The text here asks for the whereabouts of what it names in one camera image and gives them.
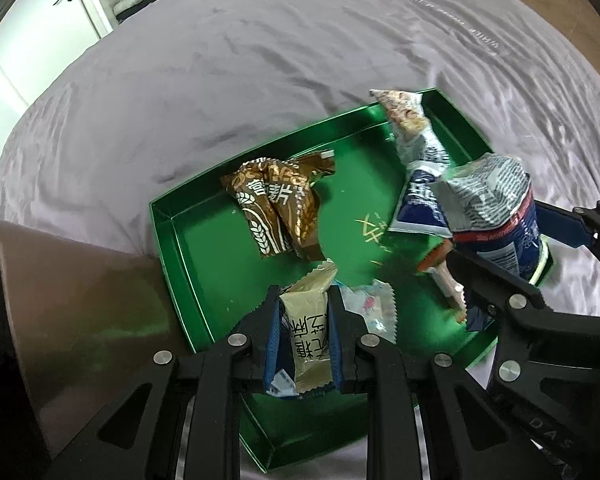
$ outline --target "white door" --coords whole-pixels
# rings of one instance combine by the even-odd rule
[[[30,105],[98,39],[80,0],[16,0],[0,22],[0,67]]]

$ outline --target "gray bedsheet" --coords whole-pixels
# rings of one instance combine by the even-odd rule
[[[600,198],[600,76],[517,0],[159,0],[21,118],[0,160],[0,218],[155,253],[147,204],[171,187],[365,104],[369,88],[431,86],[523,159],[540,200]],[[600,265],[552,250],[548,303],[600,316]],[[276,475],[363,478],[364,460],[358,444]]]

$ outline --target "beige snack packet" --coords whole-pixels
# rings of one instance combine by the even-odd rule
[[[446,266],[446,255],[454,248],[451,240],[443,240],[436,245],[416,266],[416,272],[426,272],[444,295],[449,307],[456,311],[456,321],[466,320],[464,286],[456,282]]]
[[[403,90],[369,91],[384,108],[396,135],[404,141],[410,141],[422,131],[431,128],[431,122],[425,117],[422,108],[422,94]]]
[[[280,295],[289,323],[299,394],[331,382],[327,289],[337,273],[335,263],[324,262]]]

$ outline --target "metal screw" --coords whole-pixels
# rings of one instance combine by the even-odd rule
[[[231,346],[242,346],[247,342],[247,336],[244,334],[231,334],[227,341]]]
[[[168,350],[160,350],[154,354],[154,363],[157,365],[165,365],[171,361],[172,357],[173,355],[171,355],[171,352]]]
[[[500,365],[498,375],[506,383],[512,383],[520,377],[520,365],[516,361],[504,361]]]
[[[380,344],[380,338],[376,334],[365,334],[360,338],[360,342],[364,346],[378,346]]]
[[[451,366],[453,360],[451,359],[451,356],[447,354],[436,354],[436,356],[433,358],[433,362],[435,362],[435,364],[437,364],[438,366],[448,368],[449,366]]]
[[[526,298],[522,294],[514,294],[509,298],[509,306],[520,310],[526,307]]]

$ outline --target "green tray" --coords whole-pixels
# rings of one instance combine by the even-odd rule
[[[422,105],[454,164],[491,151],[439,91],[424,91]],[[315,190],[322,202],[320,244],[338,265],[338,279],[349,286],[370,283],[372,278],[391,283],[398,309],[398,346],[421,356],[445,351],[454,362],[469,366],[493,344],[494,327],[465,332],[433,280],[414,275],[417,262],[439,239],[391,232],[376,239],[392,218],[405,174],[378,104],[242,153],[152,202],[164,274],[192,349],[205,350],[225,336],[258,306],[270,284],[291,284],[312,268],[292,253],[260,259],[244,215],[222,189],[220,178],[245,160],[289,158],[319,148],[335,150],[336,173],[319,181]],[[266,471],[358,440],[366,435],[367,424],[366,396],[341,396],[336,391],[304,400],[244,396],[240,437]]]

